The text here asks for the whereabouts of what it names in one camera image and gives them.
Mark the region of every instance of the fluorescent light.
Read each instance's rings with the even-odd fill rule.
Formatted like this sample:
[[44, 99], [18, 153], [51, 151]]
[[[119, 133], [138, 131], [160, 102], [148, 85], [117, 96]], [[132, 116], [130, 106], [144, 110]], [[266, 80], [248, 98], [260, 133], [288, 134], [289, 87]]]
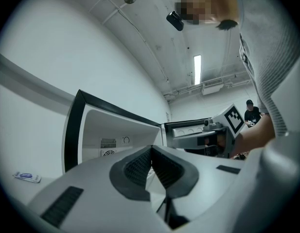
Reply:
[[202, 69], [202, 56], [194, 56], [194, 67], [195, 67], [195, 84], [200, 84], [200, 72]]

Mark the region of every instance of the hair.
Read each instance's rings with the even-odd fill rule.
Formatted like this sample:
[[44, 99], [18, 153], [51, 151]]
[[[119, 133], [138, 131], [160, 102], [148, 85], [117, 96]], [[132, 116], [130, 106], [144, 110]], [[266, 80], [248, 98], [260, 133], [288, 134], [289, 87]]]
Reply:
[[[183, 3], [180, 1], [177, 1], [175, 3], [175, 11], [176, 13], [181, 17], [181, 19], [187, 21], [190, 24], [194, 24], [194, 25], [198, 25], [199, 24], [199, 20], [198, 19], [194, 19], [193, 15], [188, 15], [187, 14], [187, 9], [186, 9], [186, 5], [183, 6]], [[233, 20], [223, 20], [218, 26], [217, 28], [219, 30], [229, 30], [232, 29], [234, 27], [237, 26], [237, 22], [233, 21]]]

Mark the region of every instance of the person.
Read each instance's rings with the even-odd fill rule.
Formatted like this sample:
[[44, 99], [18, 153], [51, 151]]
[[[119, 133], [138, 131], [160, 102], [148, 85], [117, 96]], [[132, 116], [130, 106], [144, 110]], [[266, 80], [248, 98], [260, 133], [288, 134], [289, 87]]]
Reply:
[[[263, 147], [272, 138], [284, 135], [287, 127], [271, 95], [300, 58], [300, 34], [281, 3], [178, 0], [175, 11], [189, 24], [216, 23], [219, 30], [239, 28], [240, 57], [257, 91], [259, 110], [265, 115], [255, 127], [238, 134], [231, 154]], [[218, 135], [217, 144], [225, 146], [224, 135]]]
[[253, 102], [250, 99], [246, 101], [246, 105], [247, 110], [245, 111], [244, 120], [245, 124], [250, 128], [259, 122], [264, 113], [261, 113], [258, 107], [253, 106]]

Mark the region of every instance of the man in black shirt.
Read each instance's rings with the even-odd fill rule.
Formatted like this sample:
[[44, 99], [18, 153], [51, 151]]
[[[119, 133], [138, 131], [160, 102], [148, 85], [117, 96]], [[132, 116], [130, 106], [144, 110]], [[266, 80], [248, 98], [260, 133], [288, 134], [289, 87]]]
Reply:
[[245, 112], [245, 124], [250, 128], [255, 125], [261, 119], [260, 115], [263, 116], [264, 114], [259, 111], [259, 108], [253, 106], [252, 100], [247, 100], [246, 102], [247, 110]]

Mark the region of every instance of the air vent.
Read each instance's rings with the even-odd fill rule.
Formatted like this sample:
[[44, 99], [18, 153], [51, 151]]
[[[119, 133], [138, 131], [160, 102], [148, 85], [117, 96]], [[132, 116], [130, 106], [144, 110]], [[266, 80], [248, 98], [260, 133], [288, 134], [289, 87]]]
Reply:
[[114, 138], [101, 138], [100, 148], [101, 149], [116, 148], [116, 139], [114, 139]]
[[213, 85], [216, 85], [216, 84], [220, 84], [222, 82], [223, 82], [222, 79], [206, 81], [206, 82], [203, 83], [203, 87], [213, 86]]
[[108, 150], [108, 151], [106, 151], [106, 152], [103, 153], [103, 156], [107, 156], [107, 155], [109, 155], [109, 154], [114, 154], [114, 153], [115, 153], [115, 151], [113, 151], [113, 150]]

